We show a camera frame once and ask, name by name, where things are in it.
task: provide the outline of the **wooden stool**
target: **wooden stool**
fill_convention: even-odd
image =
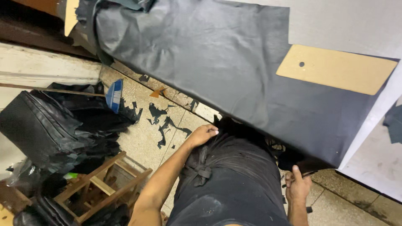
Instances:
[[[124,161],[121,159],[126,155],[125,151],[120,152],[117,154],[115,157],[112,159],[106,161],[102,166],[97,168],[96,170],[92,171],[90,174],[86,175],[82,179],[80,179],[78,182],[73,184],[72,186],[68,187],[65,191],[60,193],[58,196],[54,198],[54,200],[59,203],[64,209],[67,210],[71,215],[74,216],[75,221],[78,224],[81,224],[88,218],[90,218],[92,215],[94,215],[96,212],[98,212],[100,209],[104,208],[105,206],[117,201],[121,196],[126,194],[127,192],[130,191],[131,188],[134,188],[133,195],[128,201],[128,206],[130,207],[135,201],[137,196],[137,192],[139,190],[139,184],[152,172],[152,169],[149,168],[145,170],[143,173],[138,172],[137,170],[133,169],[131,166],[126,164]],[[121,167],[124,171],[127,173],[131,174],[134,179],[132,179],[129,183],[127,183],[124,187],[118,189],[115,191],[113,188],[108,186],[105,182],[103,182],[103,179],[108,177],[108,174],[110,173],[112,166],[116,164],[117,166]],[[86,195],[88,193],[88,188],[89,185],[93,183],[95,186],[97,186],[99,189],[101,189],[103,192],[105,192],[108,197],[104,199],[103,201],[99,202],[95,206],[91,206],[87,202],[85,202]],[[72,210],[70,210],[65,204],[64,201],[66,201],[70,196],[72,196],[74,193],[79,191],[80,189],[83,189],[81,191],[81,196],[79,202],[82,202],[82,204],[86,205],[87,207],[90,208],[89,211],[78,217]]]

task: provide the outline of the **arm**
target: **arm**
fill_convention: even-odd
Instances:
[[[182,146],[152,175],[135,202],[129,226],[160,226],[160,209],[193,148],[218,134],[213,125],[198,127]]]
[[[302,177],[298,166],[294,165],[292,171],[286,174],[287,218],[294,226],[308,226],[306,198],[312,181]]]

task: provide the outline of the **person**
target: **person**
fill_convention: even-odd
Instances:
[[[198,127],[157,169],[134,205],[129,226],[162,225],[162,205],[179,175],[168,226],[308,226],[310,177],[303,178],[296,165],[286,174],[286,217],[280,173],[256,141],[262,137],[229,121]]]

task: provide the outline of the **grey leather piece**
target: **grey leather piece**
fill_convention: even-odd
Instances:
[[[333,167],[383,89],[369,96],[277,76],[290,48],[286,7],[159,0],[147,14],[95,11],[92,31],[113,58]]]

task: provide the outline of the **hand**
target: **hand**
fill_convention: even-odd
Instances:
[[[292,167],[292,171],[293,172],[288,172],[285,176],[286,199],[289,202],[289,205],[292,202],[298,202],[305,205],[312,183],[311,178],[302,178],[302,173],[296,165]]]
[[[205,142],[207,142],[211,137],[216,136],[218,133],[218,128],[216,126],[212,124],[202,125],[193,131],[185,143],[190,145],[191,148],[195,148],[205,144]]]

